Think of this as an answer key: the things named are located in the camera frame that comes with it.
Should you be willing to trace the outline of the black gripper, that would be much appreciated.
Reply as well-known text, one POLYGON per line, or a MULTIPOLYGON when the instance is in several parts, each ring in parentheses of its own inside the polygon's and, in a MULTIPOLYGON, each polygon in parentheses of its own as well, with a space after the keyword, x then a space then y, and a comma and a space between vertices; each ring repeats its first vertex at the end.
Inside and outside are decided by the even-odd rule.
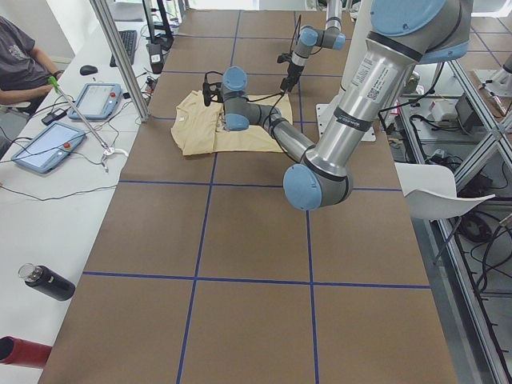
POLYGON ((205 106, 210 106, 211 102, 223 102, 222 82, 213 82, 202 84, 202 95, 205 106))
POLYGON ((295 64, 294 62, 289 62, 287 69, 287 76, 281 82, 280 89, 281 92, 291 92, 291 83, 297 82, 304 70, 304 66, 300 66, 295 64))

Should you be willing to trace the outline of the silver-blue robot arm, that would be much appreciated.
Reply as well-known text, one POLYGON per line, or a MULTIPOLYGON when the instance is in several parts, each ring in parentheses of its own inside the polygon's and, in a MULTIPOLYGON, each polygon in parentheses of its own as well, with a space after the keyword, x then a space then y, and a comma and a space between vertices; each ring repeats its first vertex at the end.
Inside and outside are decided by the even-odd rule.
POLYGON ((309 25, 302 26, 298 30, 298 39, 295 47, 289 53, 283 53, 278 56, 277 63, 289 63, 287 76, 280 85, 281 92, 291 92, 298 83, 315 46, 319 49, 326 48, 332 50, 343 48, 346 36, 342 33, 341 6, 341 1, 328 1, 325 29, 318 30, 309 25))
POLYGON ((260 105, 246 95, 247 76, 237 66, 216 83, 204 82, 206 106, 223 105, 226 128, 260 126, 295 160, 284 174, 289 203, 316 210, 346 200, 352 177, 346 164, 405 73, 417 64, 445 62, 466 54, 472 1, 373 1, 366 53, 334 108, 323 135, 313 143, 286 120, 276 106, 260 105))

